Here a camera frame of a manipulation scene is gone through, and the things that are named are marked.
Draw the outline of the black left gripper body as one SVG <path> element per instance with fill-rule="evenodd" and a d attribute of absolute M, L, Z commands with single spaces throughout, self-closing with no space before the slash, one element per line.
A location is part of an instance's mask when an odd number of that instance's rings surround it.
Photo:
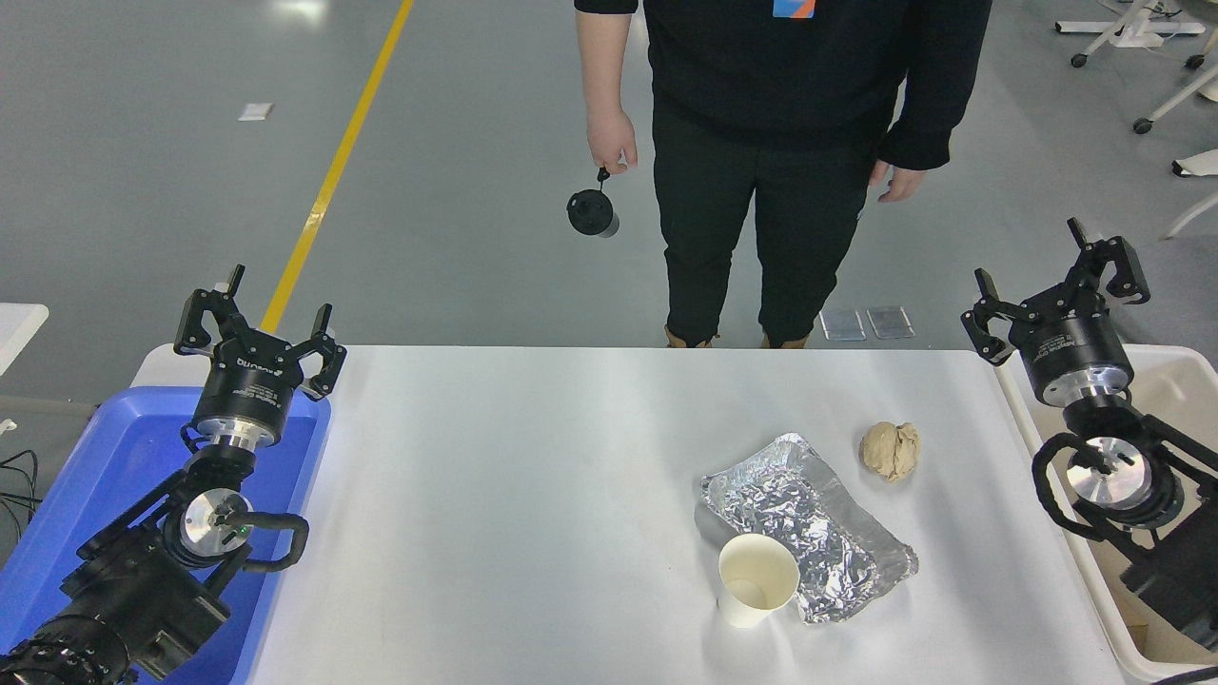
<path fill-rule="evenodd" d="M 194 413 L 194 429 L 212 434 L 218 421 L 244 421 L 266 434 L 283 434 L 294 390 L 302 382 L 291 342 L 255 335 L 227 339 L 209 357 L 209 373 Z"/>

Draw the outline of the person's right hand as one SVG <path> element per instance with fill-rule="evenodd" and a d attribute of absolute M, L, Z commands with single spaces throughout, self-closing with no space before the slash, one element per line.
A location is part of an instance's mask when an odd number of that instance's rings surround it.
<path fill-rule="evenodd" d="M 635 123 L 620 106 L 588 108 L 586 139 L 596 168 L 615 176 L 636 167 L 638 156 Z"/>

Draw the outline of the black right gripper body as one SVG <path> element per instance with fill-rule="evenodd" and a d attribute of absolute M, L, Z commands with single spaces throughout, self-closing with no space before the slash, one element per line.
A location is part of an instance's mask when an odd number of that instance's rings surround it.
<path fill-rule="evenodd" d="M 1130 357 L 1114 334 L 1108 306 L 1013 322 L 1009 342 L 1034 392 L 1122 392 L 1130 386 Z"/>

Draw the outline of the person's left hand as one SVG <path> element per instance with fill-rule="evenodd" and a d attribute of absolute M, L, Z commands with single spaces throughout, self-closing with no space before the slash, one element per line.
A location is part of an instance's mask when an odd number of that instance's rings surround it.
<path fill-rule="evenodd" d="M 875 189 L 883 186 L 878 196 L 879 204 L 896 204 L 896 201 L 906 201 L 914 197 L 920 186 L 922 186 L 927 173 L 927 169 L 906 169 L 889 165 L 889 162 L 883 160 L 877 160 L 875 161 L 875 167 L 871 169 L 867 184 L 868 186 L 875 186 Z"/>

